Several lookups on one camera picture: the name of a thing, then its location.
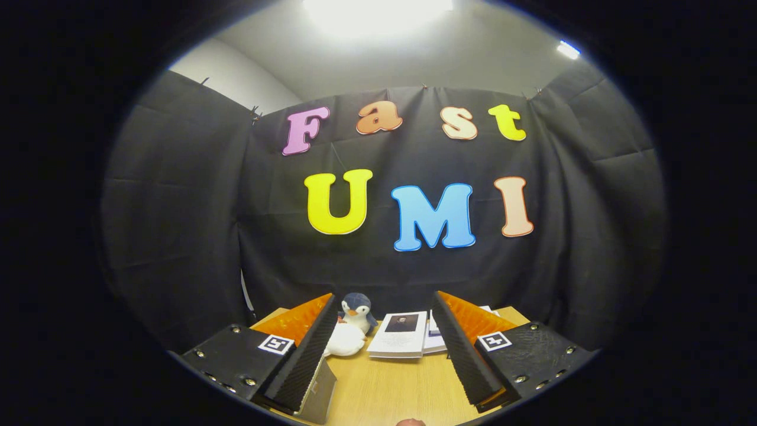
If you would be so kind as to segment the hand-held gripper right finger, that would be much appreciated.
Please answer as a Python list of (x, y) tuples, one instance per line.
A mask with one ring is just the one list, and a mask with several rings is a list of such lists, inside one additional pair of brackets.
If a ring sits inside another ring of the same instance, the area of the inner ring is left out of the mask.
[(433, 294), (431, 312), (480, 413), (532, 399), (596, 356), (541, 322), (516, 324), (443, 291)]

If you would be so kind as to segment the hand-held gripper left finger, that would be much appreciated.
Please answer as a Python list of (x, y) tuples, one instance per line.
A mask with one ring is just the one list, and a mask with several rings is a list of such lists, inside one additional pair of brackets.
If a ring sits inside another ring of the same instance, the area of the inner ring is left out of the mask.
[(238, 398), (286, 414), (300, 412), (337, 325), (327, 293), (253, 327), (230, 324), (179, 356)]

